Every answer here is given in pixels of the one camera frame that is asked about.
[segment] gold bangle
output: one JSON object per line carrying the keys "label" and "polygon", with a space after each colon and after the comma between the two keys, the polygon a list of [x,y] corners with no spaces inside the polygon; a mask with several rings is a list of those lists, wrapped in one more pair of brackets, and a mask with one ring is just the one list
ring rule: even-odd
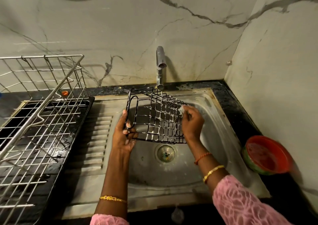
{"label": "gold bangle", "polygon": [[116,202],[127,203],[127,201],[125,201],[123,199],[119,199],[117,197],[113,197],[113,196],[101,196],[100,199],[108,200],[108,201],[116,201]]}
{"label": "gold bangle", "polygon": [[203,182],[206,183],[206,180],[208,179],[209,175],[211,175],[213,172],[215,172],[219,168],[224,168],[223,165],[219,165],[217,167],[214,167],[211,171],[208,172],[208,174],[203,178]]}

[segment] faucet spout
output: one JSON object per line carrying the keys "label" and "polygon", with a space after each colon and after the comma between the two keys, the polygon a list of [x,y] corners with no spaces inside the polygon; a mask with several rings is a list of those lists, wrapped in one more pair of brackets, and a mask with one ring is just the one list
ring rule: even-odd
{"label": "faucet spout", "polygon": [[166,64],[166,56],[164,54],[164,50],[162,46],[157,47],[156,57],[157,57],[157,89],[163,90],[164,85],[162,80],[162,69],[167,67],[167,64]]}

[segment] wire dish drainer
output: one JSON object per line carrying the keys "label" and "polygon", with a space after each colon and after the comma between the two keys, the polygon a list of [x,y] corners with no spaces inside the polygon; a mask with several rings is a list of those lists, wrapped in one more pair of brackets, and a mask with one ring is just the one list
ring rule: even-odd
{"label": "wire dish drainer", "polygon": [[181,130],[182,114],[179,111],[184,104],[153,87],[131,89],[127,100],[127,119],[131,127],[136,129],[138,140],[186,143]]}
{"label": "wire dish drainer", "polygon": [[0,128],[1,224],[34,224],[41,217],[92,103],[83,57],[0,58],[0,108],[9,114]]}

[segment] pink sleeve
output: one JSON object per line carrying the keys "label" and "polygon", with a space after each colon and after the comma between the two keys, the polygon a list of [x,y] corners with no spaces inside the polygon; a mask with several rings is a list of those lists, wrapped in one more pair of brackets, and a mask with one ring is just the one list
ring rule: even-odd
{"label": "pink sleeve", "polygon": [[234,176],[227,175],[214,189],[213,204],[226,225],[283,225],[283,215],[262,203]]}
{"label": "pink sleeve", "polygon": [[129,225],[129,223],[121,218],[112,215],[94,214],[89,225]]}

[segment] drain strainer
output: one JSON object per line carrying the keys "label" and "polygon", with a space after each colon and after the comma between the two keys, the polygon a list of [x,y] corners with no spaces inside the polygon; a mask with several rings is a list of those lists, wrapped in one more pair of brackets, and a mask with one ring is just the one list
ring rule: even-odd
{"label": "drain strainer", "polygon": [[176,156],[176,152],[172,146],[162,145],[157,151],[157,157],[162,162],[171,162]]}

